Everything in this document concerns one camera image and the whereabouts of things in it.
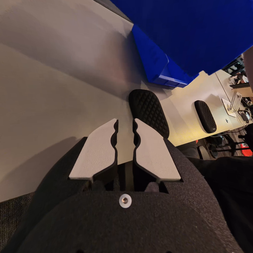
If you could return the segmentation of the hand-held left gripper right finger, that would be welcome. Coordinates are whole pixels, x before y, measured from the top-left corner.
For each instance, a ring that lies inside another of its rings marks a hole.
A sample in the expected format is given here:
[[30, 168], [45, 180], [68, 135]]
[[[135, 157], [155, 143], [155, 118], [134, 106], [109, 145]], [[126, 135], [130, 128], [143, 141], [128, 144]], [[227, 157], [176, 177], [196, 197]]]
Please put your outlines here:
[[137, 118], [133, 120], [133, 133], [135, 165], [158, 183], [180, 181], [181, 176], [163, 137]]

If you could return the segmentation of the small red item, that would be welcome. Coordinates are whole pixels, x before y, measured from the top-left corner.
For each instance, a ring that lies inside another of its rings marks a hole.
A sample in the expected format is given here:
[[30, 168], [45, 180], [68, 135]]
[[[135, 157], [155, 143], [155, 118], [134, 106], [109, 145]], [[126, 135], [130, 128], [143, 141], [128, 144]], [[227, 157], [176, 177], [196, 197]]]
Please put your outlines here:
[[250, 149], [246, 149], [248, 148], [248, 145], [246, 143], [242, 143], [240, 144], [240, 147], [243, 148], [241, 150], [242, 154], [245, 156], [245, 157], [252, 157], [253, 156], [253, 153]]

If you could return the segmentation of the blue plastic bin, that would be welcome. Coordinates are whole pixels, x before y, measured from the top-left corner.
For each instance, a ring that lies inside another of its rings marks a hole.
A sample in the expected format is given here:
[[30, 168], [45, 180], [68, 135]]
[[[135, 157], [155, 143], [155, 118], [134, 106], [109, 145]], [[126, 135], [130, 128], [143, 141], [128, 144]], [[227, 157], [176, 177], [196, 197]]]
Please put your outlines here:
[[185, 87], [221, 70], [253, 44], [252, 0], [114, 0], [150, 83]]

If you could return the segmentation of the white board stand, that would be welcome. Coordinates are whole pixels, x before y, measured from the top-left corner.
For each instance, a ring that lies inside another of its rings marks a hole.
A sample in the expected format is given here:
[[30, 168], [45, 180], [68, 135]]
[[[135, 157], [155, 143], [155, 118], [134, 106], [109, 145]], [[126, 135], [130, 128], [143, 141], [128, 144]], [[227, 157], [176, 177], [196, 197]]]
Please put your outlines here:
[[238, 92], [234, 92], [231, 101], [225, 100], [222, 98], [223, 105], [229, 116], [237, 117], [236, 113], [239, 110], [241, 104], [242, 95]]

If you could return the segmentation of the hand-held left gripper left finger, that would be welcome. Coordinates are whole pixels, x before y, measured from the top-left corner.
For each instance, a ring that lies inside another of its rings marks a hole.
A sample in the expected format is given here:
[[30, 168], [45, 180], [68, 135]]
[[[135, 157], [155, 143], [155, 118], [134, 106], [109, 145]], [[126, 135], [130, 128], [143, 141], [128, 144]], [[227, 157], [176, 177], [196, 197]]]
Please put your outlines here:
[[117, 175], [117, 133], [118, 120], [115, 118], [96, 128], [87, 137], [69, 179], [112, 182]]

